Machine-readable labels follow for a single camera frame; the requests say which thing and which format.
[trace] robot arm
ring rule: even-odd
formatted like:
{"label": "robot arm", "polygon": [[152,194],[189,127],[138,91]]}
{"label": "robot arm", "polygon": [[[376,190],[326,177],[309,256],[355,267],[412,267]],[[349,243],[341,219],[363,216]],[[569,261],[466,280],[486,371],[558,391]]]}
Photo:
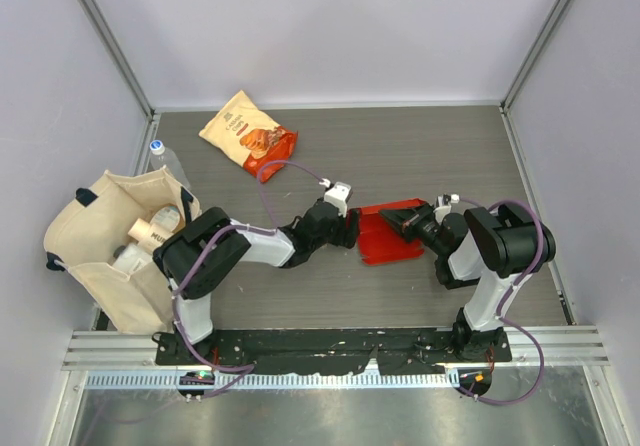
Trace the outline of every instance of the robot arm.
{"label": "robot arm", "polygon": [[191,270],[203,251],[203,244],[222,228],[215,248],[174,299],[177,316],[188,341],[195,344],[213,331],[211,294],[239,262],[266,263],[278,268],[292,268],[306,262],[321,246],[333,244],[352,248],[358,235],[357,213],[349,211],[351,197],[348,184],[324,180],[324,197],[302,217],[276,230],[252,228],[229,218],[221,208],[210,208],[169,238],[153,253],[154,262],[169,279],[172,291]]}
{"label": "robot arm", "polygon": [[[453,348],[465,359],[482,357],[502,333],[502,315],[519,288],[555,256],[555,240],[542,225],[543,249],[530,274],[514,285],[533,261],[537,233],[533,219],[520,206],[505,204],[491,213],[485,208],[451,213],[456,195],[440,196],[435,205],[383,210],[380,214],[407,242],[420,239],[437,255],[438,281],[447,289],[478,285],[471,300],[460,310],[453,327]],[[513,292],[504,300],[508,289]]]}

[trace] white container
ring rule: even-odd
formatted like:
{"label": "white container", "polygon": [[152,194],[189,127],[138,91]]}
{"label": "white container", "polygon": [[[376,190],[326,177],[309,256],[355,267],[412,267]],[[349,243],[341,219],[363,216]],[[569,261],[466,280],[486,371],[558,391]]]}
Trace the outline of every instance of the white container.
{"label": "white container", "polygon": [[157,224],[171,233],[175,233],[177,230],[184,227],[184,221],[180,215],[180,210],[177,206],[172,204],[168,204],[160,208],[153,215],[149,223]]}
{"label": "white container", "polygon": [[180,164],[178,156],[176,156],[176,153],[174,153],[171,148],[165,147],[162,141],[156,139],[155,141],[151,141],[149,149],[151,149],[149,162],[154,170],[157,171],[158,169],[162,169],[162,166],[166,166],[174,178],[182,183],[186,189],[191,189],[191,183],[189,183],[187,175],[184,174],[182,164]]}
{"label": "white container", "polygon": [[149,224],[144,219],[138,220],[131,226],[129,236],[138,241],[138,246],[147,253],[153,251],[164,244],[173,234],[162,226],[157,224]]}
{"label": "white container", "polygon": [[115,250],[113,256],[116,258],[112,266],[119,271],[133,274],[152,261],[151,255],[136,244],[120,246]]}

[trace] metal frame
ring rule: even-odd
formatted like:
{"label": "metal frame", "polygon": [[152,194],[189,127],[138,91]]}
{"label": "metal frame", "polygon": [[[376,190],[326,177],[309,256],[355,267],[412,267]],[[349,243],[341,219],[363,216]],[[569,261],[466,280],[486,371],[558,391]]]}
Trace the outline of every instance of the metal frame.
{"label": "metal frame", "polygon": [[113,62],[115,63],[116,68],[118,69],[118,71],[120,71],[120,74],[122,74],[122,78],[124,79],[125,83],[127,83],[129,88],[131,89],[131,92],[135,96],[136,101],[140,106],[140,109],[142,109],[142,112],[147,117],[147,119],[151,119],[153,116],[153,107],[149,103],[149,100],[147,99],[147,96],[144,93],[142,86],[140,86],[140,83],[136,78],[136,75],[134,74],[133,69],[129,65],[129,62],[127,61],[126,56],[122,52],[122,49],[120,48],[118,41],[116,40],[113,32],[111,31],[109,24],[107,23],[102,12],[100,11],[100,8],[96,3],[96,0],[78,0],[78,1],[80,2],[82,9],[84,9],[85,13],[89,17],[89,21],[91,22],[96,33],[102,40],[102,43],[104,44],[105,48],[109,52],[109,55],[113,59]]}
{"label": "metal frame", "polygon": [[[527,171],[526,160],[520,146],[517,132],[513,126],[513,119],[510,109],[517,99],[524,83],[535,67],[542,52],[549,43],[554,31],[561,23],[571,2],[573,0],[556,0],[544,26],[537,35],[531,46],[522,66],[520,67],[509,91],[502,102],[497,101],[472,101],[472,102],[393,102],[393,103],[359,103],[359,104],[308,104],[308,105],[261,105],[264,109],[298,109],[310,108],[335,108],[335,107],[397,107],[397,106],[461,106],[461,105],[495,105],[500,106],[503,121],[514,151],[516,163],[523,180],[527,197],[536,209],[540,212],[540,206],[536,201],[538,196],[535,185]],[[148,119],[146,130],[141,138],[141,147],[135,161],[134,174],[141,174],[146,170],[148,163],[148,148],[146,145],[155,137],[160,115],[156,112],[177,112],[189,110],[201,110],[201,108],[160,108],[154,110],[149,103],[140,83],[138,82],[131,66],[122,52],[113,32],[95,0],[79,0],[85,10],[89,20],[104,43],[107,51],[111,55],[116,67],[123,76],[123,79],[131,89],[140,108]],[[558,288],[559,295],[563,299],[564,288],[557,265],[551,263],[551,272]],[[569,322],[573,322],[570,308],[565,309]],[[566,326],[566,327],[534,327],[528,328],[540,341],[545,352],[545,363],[550,366],[576,366],[584,368],[585,376],[589,383],[590,392],[596,404],[600,420],[607,441],[612,446],[630,444],[629,430],[625,427],[623,416],[620,414],[619,406],[616,402],[616,390],[611,385],[611,368],[609,360],[604,350],[602,341],[595,327],[592,326]],[[539,365],[537,352],[531,345],[528,338],[516,330],[508,329],[509,339],[512,347],[514,361],[511,363],[499,363],[498,367]],[[193,369],[193,367],[158,367],[154,364],[155,347],[150,337],[147,336],[127,336],[116,332],[76,332],[73,334],[69,349],[64,359],[63,374],[65,378],[64,389],[57,408],[57,414],[51,428],[49,436],[49,446],[68,445],[73,432],[78,414],[81,413],[82,393],[85,389],[110,387],[110,381],[125,381],[132,387],[138,387],[139,381],[153,381],[150,378],[165,378],[166,381],[159,380],[161,387],[175,387],[175,378],[179,371]],[[461,367],[463,364],[450,363],[447,368]],[[465,367],[484,366],[484,364],[464,363]],[[450,386],[450,379],[445,375],[423,375],[425,378],[414,378],[416,387],[440,387],[439,385]],[[256,381],[259,378],[245,381],[244,386],[255,388],[260,386]],[[331,387],[353,387],[349,384],[351,379],[347,378],[344,384],[333,383]],[[319,383],[311,381],[314,387]],[[271,389],[274,384],[267,384]],[[289,389],[295,387],[293,383],[282,380],[278,389]],[[391,387],[402,387],[403,385],[393,384]]]}
{"label": "metal frame", "polygon": [[[594,326],[535,326],[527,328],[545,352],[551,366],[608,366],[609,359]],[[506,328],[514,361],[496,367],[538,366],[531,341],[514,328]],[[115,331],[76,331],[65,355],[63,371],[175,370],[155,364],[157,344],[151,336],[123,335]],[[485,363],[447,363],[448,368],[479,367]],[[197,366],[178,369],[192,370]]]}
{"label": "metal frame", "polygon": [[[513,127],[513,119],[511,118],[511,113],[506,112],[504,108],[500,108],[500,113],[502,115],[502,122],[504,123],[504,127],[507,132],[507,138],[509,139],[509,143],[511,144],[513,157],[516,161],[518,171],[520,172],[520,178],[522,179],[522,184],[527,195],[527,200],[529,201],[529,204],[531,205],[535,213],[539,217],[543,218],[545,217],[544,209],[536,199],[540,197],[540,195],[538,194],[535,183],[532,180],[532,175],[529,174],[527,162],[524,157],[524,152],[520,144],[520,138],[518,137],[517,131]],[[562,280],[562,275],[560,274],[560,271],[558,269],[557,259],[551,261],[550,263],[548,263],[548,265],[549,270],[551,271],[551,276],[553,278],[553,283],[556,287],[556,291],[558,292],[560,303],[562,304],[562,309],[565,313],[567,324],[576,324],[576,318],[571,309],[571,303],[567,300],[567,294],[564,287],[564,282]]]}
{"label": "metal frame", "polygon": [[46,443],[49,446],[69,445],[73,428],[80,413],[82,394],[89,376],[87,371],[68,371],[64,374],[66,376],[66,384]]}
{"label": "metal frame", "polygon": [[511,87],[509,87],[509,91],[507,92],[507,95],[502,102],[501,106],[505,111],[509,111],[509,109],[511,109],[511,106],[518,97],[522,86],[529,77],[529,74],[533,70],[533,67],[537,63],[540,54],[542,53],[542,51],[544,51],[545,47],[549,43],[549,40],[560,25],[560,22],[564,18],[572,2],[573,0],[556,0],[556,2],[554,3],[551,11],[549,12],[549,15],[547,16],[547,19],[542,26],[542,29],[540,29],[538,36],[531,45],[531,48],[529,49],[524,62],[520,66],[520,70],[516,74],[516,77],[513,80],[513,83],[511,83]]}
{"label": "metal frame", "polygon": [[609,446],[631,445],[629,431],[624,423],[624,416],[615,400],[613,390],[609,384],[609,371],[603,367],[585,366],[584,374],[589,386],[589,392],[596,405],[598,417],[604,430]]}
{"label": "metal frame", "polygon": [[[496,367],[538,367],[537,351],[530,340],[513,328],[506,328],[514,360]],[[598,331],[593,326],[531,327],[528,330],[540,342],[547,366],[583,366],[588,375],[594,401],[601,415],[609,444],[628,446],[621,428],[621,415],[613,400],[609,382],[603,380],[609,359]],[[73,333],[63,363],[68,374],[49,446],[68,445],[77,415],[81,412],[82,392],[89,389],[174,389],[181,372],[199,369],[194,366],[157,366],[157,344],[145,335],[122,335],[112,331],[77,331]],[[455,368],[487,366],[485,363],[443,364],[449,373]],[[414,376],[380,376],[370,364],[361,375],[321,377],[283,375],[248,376],[235,386],[238,389],[300,390],[335,388],[448,388],[455,376],[445,374]],[[218,375],[218,385],[231,377]]]}

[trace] canvas tote bag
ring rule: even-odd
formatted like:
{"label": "canvas tote bag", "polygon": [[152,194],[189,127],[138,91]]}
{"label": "canvas tote bag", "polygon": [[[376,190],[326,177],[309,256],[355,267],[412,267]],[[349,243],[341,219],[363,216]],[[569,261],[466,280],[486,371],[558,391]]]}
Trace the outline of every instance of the canvas tote bag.
{"label": "canvas tote bag", "polygon": [[170,331],[173,313],[167,279],[149,263],[129,275],[114,269],[113,252],[133,241],[127,232],[173,204],[186,223],[200,215],[200,203],[166,167],[136,177],[106,171],[90,188],[80,188],[49,226],[44,238],[47,268],[66,270],[89,291],[118,331]]}

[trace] orange snack packaging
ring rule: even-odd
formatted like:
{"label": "orange snack packaging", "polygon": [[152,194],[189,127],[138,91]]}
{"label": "orange snack packaging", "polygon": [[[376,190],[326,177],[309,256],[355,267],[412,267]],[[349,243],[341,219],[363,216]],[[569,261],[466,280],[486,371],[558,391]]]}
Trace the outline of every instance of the orange snack packaging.
{"label": "orange snack packaging", "polygon": [[[207,123],[199,136],[220,148],[234,163],[253,176],[274,159],[289,159],[298,133],[283,128],[240,91]],[[262,172],[266,182],[284,164],[272,164]]]}

